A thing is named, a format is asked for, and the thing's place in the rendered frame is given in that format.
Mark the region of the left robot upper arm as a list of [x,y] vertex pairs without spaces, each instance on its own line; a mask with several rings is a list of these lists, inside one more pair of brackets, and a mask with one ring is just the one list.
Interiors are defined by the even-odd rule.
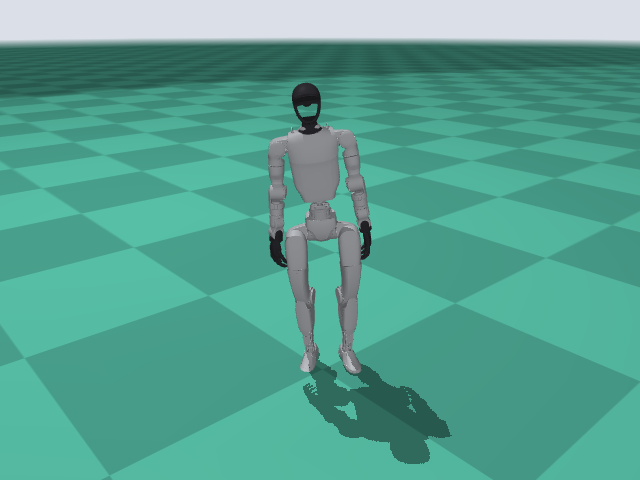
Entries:
[[346,129],[334,130],[338,145],[345,148],[342,155],[348,172],[348,178],[345,178],[348,191],[355,192],[363,190],[362,179],[360,175],[360,158],[355,135],[352,131]]

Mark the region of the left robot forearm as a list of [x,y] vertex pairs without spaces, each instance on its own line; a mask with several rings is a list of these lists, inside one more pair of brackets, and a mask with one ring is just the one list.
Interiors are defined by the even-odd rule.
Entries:
[[369,227],[371,226],[371,221],[369,218],[369,208],[367,203],[367,193],[365,187],[365,181],[363,176],[361,175],[363,190],[355,191],[351,193],[351,199],[354,204],[354,211],[357,217],[358,227],[361,229],[361,222],[367,221],[369,223]]

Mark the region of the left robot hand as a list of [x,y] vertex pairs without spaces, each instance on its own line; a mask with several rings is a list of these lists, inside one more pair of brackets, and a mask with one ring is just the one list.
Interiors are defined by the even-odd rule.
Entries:
[[369,254],[370,254],[370,246],[371,246],[371,229],[372,227],[369,227],[369,223],[367,221],[362,221],[361,222],[361,229],[359,228],[360,232],[363,233],[363,238],[364,238],[364,244],[361,247],[361,250],[363,249],[363,251],[361,252],[361,260],[366,259]]

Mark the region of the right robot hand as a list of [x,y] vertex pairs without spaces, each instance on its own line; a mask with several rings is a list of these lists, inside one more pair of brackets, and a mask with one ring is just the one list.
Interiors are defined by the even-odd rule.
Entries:
[[[287,265],[284,264],[284,263],[287,264],[287,260],[284,258],[283,254],[281,253],[281,245],[280,245],[280,242],[283,241],[283,232],[281,230],[277,231],[275,233],[275,239],[270,236],[269,240],[271,241],[270,243],[271,258],[274,260],[274,262],[276,262],[277,265],[281,267],[287,267]],[[281,260],[284,263],[282,263]]]

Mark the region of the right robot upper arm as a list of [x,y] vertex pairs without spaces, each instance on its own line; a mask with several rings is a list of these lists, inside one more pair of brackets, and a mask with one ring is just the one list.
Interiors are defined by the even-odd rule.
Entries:
[[271,180],[271,200],[284,200],[287,196],[287,185],[283,185],[284,164],[282,157],[287,153],[287,138],[274,138],[269,144],[268,167]]

